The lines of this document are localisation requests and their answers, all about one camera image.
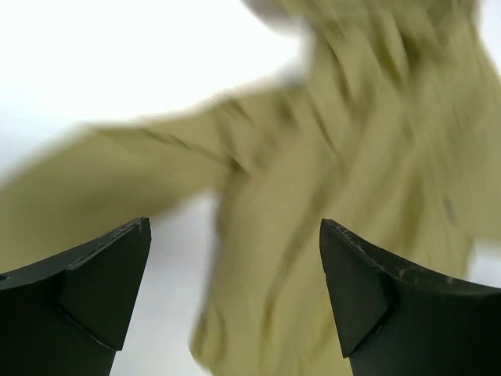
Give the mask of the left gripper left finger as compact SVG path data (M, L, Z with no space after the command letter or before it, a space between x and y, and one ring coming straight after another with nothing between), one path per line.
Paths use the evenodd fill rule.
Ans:
M150 253L135 219L1 275L1 373L108 376L123 349Z

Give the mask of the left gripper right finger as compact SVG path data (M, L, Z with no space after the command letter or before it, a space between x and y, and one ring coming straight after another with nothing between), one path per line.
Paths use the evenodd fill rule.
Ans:
M355 375L497 375L500 290L429 270L325 219L319 246Z

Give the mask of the olive green jacket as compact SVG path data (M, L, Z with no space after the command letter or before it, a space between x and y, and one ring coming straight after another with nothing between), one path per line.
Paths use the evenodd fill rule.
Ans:
M477 1L275 1L307 76L183 117L97 125L1 189L10 271L212 188L220 245L191 342L214 375L349 375L319 253L334 219L453 277L500 240L500 79Z

